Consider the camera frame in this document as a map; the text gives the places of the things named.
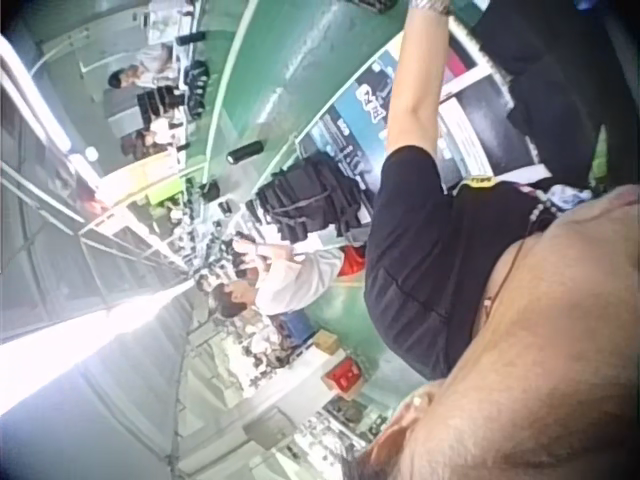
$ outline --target woman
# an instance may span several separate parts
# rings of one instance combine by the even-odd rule
[[[307,253],[300,258],[294,256],[290,245],[237,238],[233,247],[256,264],[258,276],[247,275],[213,289],[219,312],[226,318],[234,318],[249,307],[264,315],[300,310],[317,300],[336,278],[364,269],[364,255],[354,247]]]
[[[449,0],[409,2],[389,112],[390,154],[367,242],[371,319],[389,348],[429,379],[445,377],[468,347],[499,293],[512,246],[554,218],[512,183],[443,193],[434,156],[448,14]]]

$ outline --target cardboard box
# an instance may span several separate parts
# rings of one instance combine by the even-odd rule
[[[340,340],[337,335],[329,333],[326,330],[320,330],[313,337],[313,345],[321,352],[329,356],[335,355],[340,350]]]

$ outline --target man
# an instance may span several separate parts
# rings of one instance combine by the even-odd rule
[[[300,310],[317,300],[337,277],[364,268],[362,253],[353,247],[308,253],[296,258],[290,245],[233,242],[236,251],[257,263],[259,277],[219,284],[213,297],[223,317],[234,318],[249,307],[264,315]]]
[[[143,48],[137,55],[138,63],[120,68],[109,75],[111,88],[138,85],[143,88],[175,86],[178,84],[178,67],[173,62],[171,47],[161,43]]]
[[[434,155],[448,54],[448,0],[411,0],[394,81],[387,149],[367,242],[365,301],[380,336],[428,379],[446,376],[471,342],[513,254],[554,218],[508,182],[445,195]]]
[[[345,480],[640,478],[639,202],[625,187],[528,238],[448,378]]]

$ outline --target black bag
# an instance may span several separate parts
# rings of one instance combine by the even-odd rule
[[[276,173],[258,190],[256,203],[278,227],[281,238],[291,243],[330,225],[338,236],[361,226],[360,186],[324,152]]]

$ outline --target black cylinder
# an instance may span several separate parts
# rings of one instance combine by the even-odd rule
[[[255,142],[247,143],[246,145],[227,153],[227,161],[231,165],[237,165],[251,157],[260,155],[262,152],[264,152],[264,143],[260,140],[256,140]]]

